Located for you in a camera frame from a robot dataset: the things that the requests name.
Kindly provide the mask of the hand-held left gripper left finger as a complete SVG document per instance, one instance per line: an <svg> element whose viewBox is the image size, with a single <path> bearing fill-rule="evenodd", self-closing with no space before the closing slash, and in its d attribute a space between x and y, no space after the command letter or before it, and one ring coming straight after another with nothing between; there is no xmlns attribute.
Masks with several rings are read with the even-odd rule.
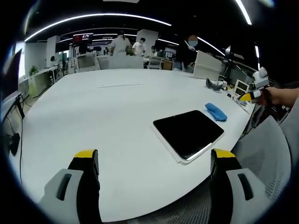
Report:
<svg viewBox="0 0 299 224"><path fill-rule="evenodd" d="M98 150L80 151L44 187L38 203L55 224L101 224Z"/></svg>

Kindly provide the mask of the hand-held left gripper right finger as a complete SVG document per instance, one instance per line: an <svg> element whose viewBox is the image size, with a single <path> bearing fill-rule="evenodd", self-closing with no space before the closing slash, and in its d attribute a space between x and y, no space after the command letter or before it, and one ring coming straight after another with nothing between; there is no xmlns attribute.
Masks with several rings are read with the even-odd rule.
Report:
<svg viewBox="0 0 299 224"><path fill-rule="evenodd" d="M254 224L271 205L265 185L230 151L211 150L210 224Z"/></svg>

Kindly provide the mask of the person's right hand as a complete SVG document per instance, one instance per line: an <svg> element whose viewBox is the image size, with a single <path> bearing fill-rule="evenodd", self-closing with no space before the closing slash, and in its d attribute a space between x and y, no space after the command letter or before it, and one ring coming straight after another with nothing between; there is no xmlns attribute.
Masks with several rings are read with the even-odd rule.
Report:
<svg viewBox="0 0 299 224"><path fill-rule="evenodd" d="M284 105L292 108L292 89L278 89L275 87L268 87L266 90L271 96L271 101L274 105Z"/></svg>

